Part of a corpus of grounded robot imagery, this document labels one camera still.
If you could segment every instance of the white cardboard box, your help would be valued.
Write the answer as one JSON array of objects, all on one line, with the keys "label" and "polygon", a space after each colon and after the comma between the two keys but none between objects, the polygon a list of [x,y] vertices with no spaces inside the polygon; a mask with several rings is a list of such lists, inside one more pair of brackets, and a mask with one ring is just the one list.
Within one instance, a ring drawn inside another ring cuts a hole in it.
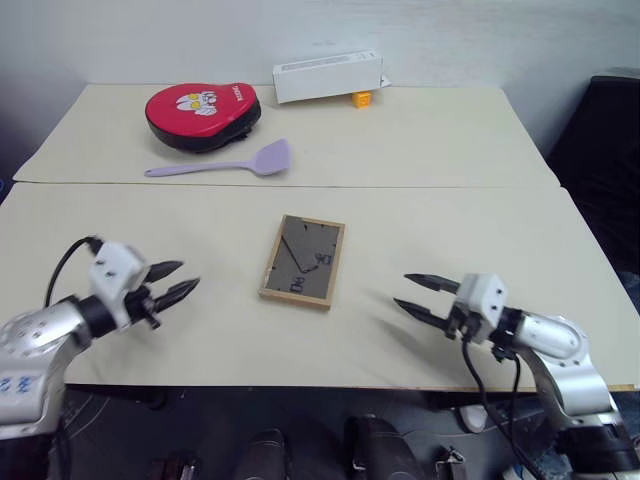
[{"label": "white cardboard box", "polygon": [[278,103],[375,90],[385,81],[382,57],[374,50],[273,67]]}]

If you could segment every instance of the purple spatula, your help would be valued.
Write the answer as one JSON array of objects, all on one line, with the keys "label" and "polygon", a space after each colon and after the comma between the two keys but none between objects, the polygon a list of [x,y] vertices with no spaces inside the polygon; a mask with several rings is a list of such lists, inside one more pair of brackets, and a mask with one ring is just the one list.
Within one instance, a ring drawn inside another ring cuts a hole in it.
[{"label": "purple spatula", "polygon": [[291,165],[289,143],[284,139],[273,142],[258,150],[248,162],[200,163],[195,165],[179,165],[176,167],[152,168],[144,172],[145,177],[166,177],[183,173],[204,172],[222,168],[246,168],[257,175],[273,175],[286,170]]}]

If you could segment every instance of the yellow toy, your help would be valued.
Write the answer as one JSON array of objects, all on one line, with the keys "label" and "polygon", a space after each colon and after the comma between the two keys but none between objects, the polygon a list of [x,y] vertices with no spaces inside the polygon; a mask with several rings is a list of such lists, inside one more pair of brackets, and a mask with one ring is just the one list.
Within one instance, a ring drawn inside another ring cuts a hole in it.
[{"label": "yellow toy", "polygon": [[371,92],[354,92],[351,94],[351,101],[356,108],[367,108],[373,99]]}]

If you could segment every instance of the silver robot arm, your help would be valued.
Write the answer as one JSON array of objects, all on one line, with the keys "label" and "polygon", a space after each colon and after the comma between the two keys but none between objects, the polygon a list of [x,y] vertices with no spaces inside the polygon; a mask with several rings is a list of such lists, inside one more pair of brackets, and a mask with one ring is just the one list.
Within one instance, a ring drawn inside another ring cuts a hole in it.
[{"label": "silver robot arm", "polygon": [[92,295],[66,298],[0,328],[0,478],[46,478],[47,453],[60,422],[64,374],[76,355],[93,339],[126,330],[141,319],[157,328],[155,314],[198,284],[197,279],[187,280],[153,298],[148,284],[182,263],[149,266],[131,247],[97,242],[89,269]]},{"label": "silver robot arm", "polygon": [[451,339],[462,335],[466,342],[493,342],[498,361],[519,354],[529,365],[557,432],[556,450],[568,457],[574,479],[640,480],[640,459],[606,383],[591,363],[587,335],[575,323],[506,307],[508,291],[497,275],[469,274],[462,283],[435,275],[406,277],[456,295],[446,319],[395,299],[412,316]]}]

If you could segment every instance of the spatula handle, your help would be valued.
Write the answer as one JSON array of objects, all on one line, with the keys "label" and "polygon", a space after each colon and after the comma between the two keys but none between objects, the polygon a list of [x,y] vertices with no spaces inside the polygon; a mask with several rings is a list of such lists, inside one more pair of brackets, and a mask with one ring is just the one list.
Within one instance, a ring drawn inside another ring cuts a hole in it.
[{"label": "spatula handle", "polygon": [[196,165],[180,165],[176,167],[152,168],[144,172],[145,177],[168,177],[170,175],[182,175],[183,173],[204,172],[206,170],[219,170],[221,168],[246,168],[245,162],[220,162],[204,163]]}]

